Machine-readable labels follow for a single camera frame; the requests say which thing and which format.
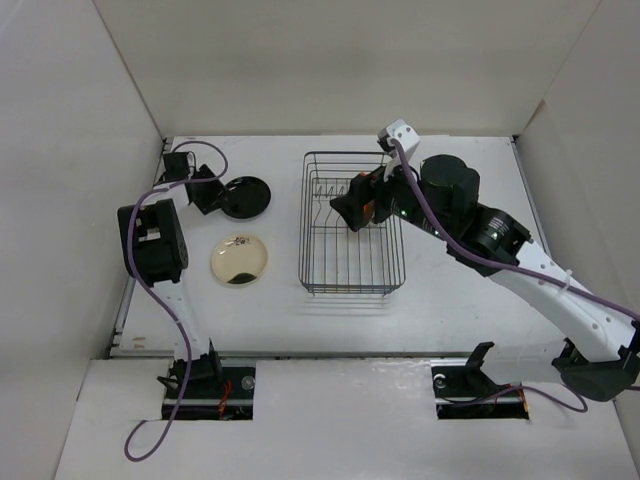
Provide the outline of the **orange round plate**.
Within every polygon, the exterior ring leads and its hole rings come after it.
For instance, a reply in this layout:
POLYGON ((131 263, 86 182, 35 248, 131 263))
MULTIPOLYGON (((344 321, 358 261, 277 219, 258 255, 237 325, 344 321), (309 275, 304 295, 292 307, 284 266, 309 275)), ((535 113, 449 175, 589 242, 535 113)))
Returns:
POLYGON ((367 204, 365 204, 363 206, 363 211, 362 211, 362 218, 363 218, 363 225, 366 226, 367 224, 369 224, 374 216, 375 213, 375 204, 373 201, 368 202, 367 204))

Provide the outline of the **black round plate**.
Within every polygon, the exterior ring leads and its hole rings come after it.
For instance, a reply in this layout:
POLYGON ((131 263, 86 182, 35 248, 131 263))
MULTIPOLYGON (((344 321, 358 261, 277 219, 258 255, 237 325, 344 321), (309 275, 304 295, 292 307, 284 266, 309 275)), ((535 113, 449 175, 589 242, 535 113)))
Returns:
POLYGON ((261 215, 269 206, 268 184, 254 176, 241 176, 229 181, 220 197, 220 208, 229 217, 248 220, 261 215))

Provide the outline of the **cream plate with flower pattern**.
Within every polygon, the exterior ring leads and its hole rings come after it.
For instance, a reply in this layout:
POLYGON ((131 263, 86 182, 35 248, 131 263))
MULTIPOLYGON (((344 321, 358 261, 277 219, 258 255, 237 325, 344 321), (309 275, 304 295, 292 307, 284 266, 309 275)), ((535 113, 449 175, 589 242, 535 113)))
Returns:
POLYGON ((265 243, 257 235, 245 232, 220 240, 210 256, 213 275, 230 287, 245 287, 256 282, 266 271, 268 262, 265 243))

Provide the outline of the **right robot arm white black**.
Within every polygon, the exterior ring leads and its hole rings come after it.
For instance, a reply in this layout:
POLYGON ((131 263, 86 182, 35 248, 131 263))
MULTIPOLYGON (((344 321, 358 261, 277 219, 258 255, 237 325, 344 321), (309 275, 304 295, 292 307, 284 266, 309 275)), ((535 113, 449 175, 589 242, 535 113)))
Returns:
POLYGON ((448 255, 511 291, 564 336, 551 366, 576 393, 608 401, 639 378, 639 316, 582 286, 506 212, 479 201, 479 173, 452 155, 413 169, 400 159, 353 177, 330 201, 353 232, 395 216, 446 244, 448 255))

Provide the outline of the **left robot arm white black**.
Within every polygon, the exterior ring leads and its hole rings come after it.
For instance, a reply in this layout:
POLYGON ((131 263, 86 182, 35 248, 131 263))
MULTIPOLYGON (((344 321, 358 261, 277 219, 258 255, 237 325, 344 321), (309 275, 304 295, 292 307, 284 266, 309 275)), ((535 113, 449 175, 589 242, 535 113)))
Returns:
POLYGON ((214 199, 222 184, 191 151, 163 156, 159 182, 133 205, 117 210, 125 268, 169 316, 174 360, 165 377, 170 397, 204 400, 221 393, 225 376, 210 336, 188 300, 184 272, 189 254, 179 213, 214 199))

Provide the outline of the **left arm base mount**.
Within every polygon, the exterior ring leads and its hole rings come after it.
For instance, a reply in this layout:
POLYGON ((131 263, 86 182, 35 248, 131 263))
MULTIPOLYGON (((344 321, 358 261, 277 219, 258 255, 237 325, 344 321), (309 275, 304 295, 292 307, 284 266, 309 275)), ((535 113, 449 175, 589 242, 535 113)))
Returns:
POLYGON ((253 419, 256 367, 232 363, 223 366, 224 379, 212 384, 190 380, 176 420, 248 421, 253 419))

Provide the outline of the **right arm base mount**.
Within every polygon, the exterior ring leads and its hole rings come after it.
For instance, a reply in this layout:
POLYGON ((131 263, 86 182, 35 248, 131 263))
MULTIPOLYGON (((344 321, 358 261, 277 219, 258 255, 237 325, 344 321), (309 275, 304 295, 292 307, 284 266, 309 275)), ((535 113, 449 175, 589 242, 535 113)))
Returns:
POLYGON ((435 410, 439 420, 528 420, 524 394, 510 391, 510 384, 497 384, 481 369, 493 342, 478 344, 466 359, 437 359, 431 362, 435 410))

